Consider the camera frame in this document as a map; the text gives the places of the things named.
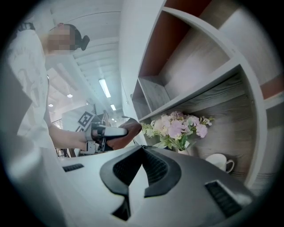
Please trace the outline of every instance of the white cup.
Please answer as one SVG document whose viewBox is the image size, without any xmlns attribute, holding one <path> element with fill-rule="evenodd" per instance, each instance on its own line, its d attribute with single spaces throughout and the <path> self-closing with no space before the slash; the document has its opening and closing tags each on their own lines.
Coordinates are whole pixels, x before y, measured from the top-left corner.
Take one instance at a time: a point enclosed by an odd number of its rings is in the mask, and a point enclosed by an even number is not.
<svg viewBox="0 0 284 227">
<path fill-rule="evenodd" d="M 231 159 L 227 161 L 226 156 L 223 154 L 212 154 L 208 156 L 205 160 L 215 165 L 220 170 L 223 170 L 226 173 L 231 172 L 235 166 L 234 161 Z M 231 162 L 232 162 L 232 167 L 228 171 L 226 171 L 227 164 Z"/>
</svg>

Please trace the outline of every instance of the ceiling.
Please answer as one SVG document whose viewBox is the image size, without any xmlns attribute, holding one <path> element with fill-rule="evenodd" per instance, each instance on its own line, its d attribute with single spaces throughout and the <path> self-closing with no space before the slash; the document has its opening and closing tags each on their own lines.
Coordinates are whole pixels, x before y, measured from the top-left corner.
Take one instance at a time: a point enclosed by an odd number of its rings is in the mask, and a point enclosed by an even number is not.
<svg viewBox="0 0 284 227">
<path fill-rule="evenodd" d="M 33 23 L 39 35 L 58 23 L 71 23 L 82 37 L 90 42 L 85 51 L 78 49 L 71 55 L 50 56 L 46 68 L 50 77 L 48 101 L 56 112 L 71 102 L 88 101 L 96 107 L 113 111 L 122 108 L 121 80 L 118 71 L 118 42 L 120 12 L 123 0 L 48 0 L 33 14 Z M 106 98 L 99 79 L 104 78 L 111 94 Z"/>
</svg>

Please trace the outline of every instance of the white shelf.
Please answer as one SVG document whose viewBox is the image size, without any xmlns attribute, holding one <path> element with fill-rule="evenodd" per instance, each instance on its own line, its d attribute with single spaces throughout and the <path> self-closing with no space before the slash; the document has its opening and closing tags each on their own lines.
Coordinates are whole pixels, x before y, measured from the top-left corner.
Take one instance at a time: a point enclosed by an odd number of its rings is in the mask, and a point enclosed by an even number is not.
<svg viewBox="0 0 284 227">
<path fill-rule="evenodd" d="M 230 59 L 224 65 L 216 69 L 212 74 L 207 77 L 207 80 L 198 83 L 194 88 L 188 90 L 188 92 L 183 93 L 176 98 L 172 99 L 168 103 L 164 104 L 160 108 L 156 109 L 155 111 L 151 112 L 150 114 L 146 115 L 145 117 L 139 119 L 139 121 L 143 121 L 147 118 L 160 114 L 171 107 L 177 106 L 194 98 L 195 96 L 207 91 L 208 89 L 216 86 L 217 84 L 221 83 L 222 81 L 226 80 L 227 78 L 231 77 L 234 73 L 237 73 L 240 69 L 239 63 L 237 62 L 236 58 Z"/>
<path fill-rule="evenodd" d="M 284 91 L 265 99 L 265 108 L 268 110 L 284 102 Z"/>
<path fill-rule="evenodd" d="M 234 70 L 240 65 L 239 69 L 244 77 L 243 80 L 248 87 L 249 98 L 252 100 L 252 108 L 255 118 L 255 135 L 253 135 L 255 146 L 251 165 L 245 180 L 245 185 L 250 188 L 255 182 L 257 174 L 259 173 L 262 165 L 267 140 L 266 109 L 257 77 L 246 58 L 238 51 L 234 44 L 227 37 L 225 37 L 224 34 L 211 26 L 209 23 L 191 14 L 176 9 L 163 7 L 163 11 L 183 20 L 190 26 L 208 35 L 229 56 L 229 58 L 231 58 L 231 60 L 212 73 L 212 75 L 215 76 L 214 78 L 211 78 L 210 76 L 210 79 L 206 80 L 206 82 L 198 84 L 198 86 L 190 90 L 188 93 L 176 97 L 169 103 L 163 105 L 140 120 L 142 121 L 151 116 L 159 114 L 172 106 L 178 105 L 185 99 L 193 98 L 206 89 L 216 85 L 218 82 L 221 82 L 221 80 L 226 79 L 228 75 L 230 75 L 230 68 L 231 70 Z"/>
</svg>

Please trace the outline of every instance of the flower bouquet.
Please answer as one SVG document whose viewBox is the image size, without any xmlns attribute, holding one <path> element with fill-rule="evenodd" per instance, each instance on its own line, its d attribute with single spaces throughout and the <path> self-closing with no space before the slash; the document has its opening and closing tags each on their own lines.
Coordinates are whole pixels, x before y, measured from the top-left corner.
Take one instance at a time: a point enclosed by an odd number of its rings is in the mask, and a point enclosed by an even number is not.
<svg viewBox="0 0 284 227">
<path fill-rule="evenodd" d="M 196 136 L 204 138 L 207 134 L 207 125 L 212 125 L 212 117 L 196 117 L 184 115 L 181 112 L 172 112 L 162 115 L 160 119 L 152 121 L 150 125 L 142 123 L 142 131 L 148 137 L 159 136 L 159 145 L 169 149 L 176 147 L 180 151 L 186 150 L 185 143 Z"/>
</svg>

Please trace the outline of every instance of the hair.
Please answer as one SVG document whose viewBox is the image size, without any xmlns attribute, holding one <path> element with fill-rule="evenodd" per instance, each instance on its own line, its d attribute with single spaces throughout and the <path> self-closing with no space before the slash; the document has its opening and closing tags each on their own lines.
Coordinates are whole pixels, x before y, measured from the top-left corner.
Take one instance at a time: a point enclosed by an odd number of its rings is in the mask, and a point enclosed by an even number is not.
<svg viewBox="0 0 284 227">
<path fill-rule="evenodd" d="M 78 31 L 78 29 L 72 25 L 72 24 L 64 24 L 65 26 L 69 26 L 75 33 L 75 45 L 70 46 L 70 50 L 74 51 L 77 50 L 79 47 L 84 51 L 90 41 L 90 38 L 85 35 L 83 38 L 81 37 L 81 33 Z"/>
</svg>

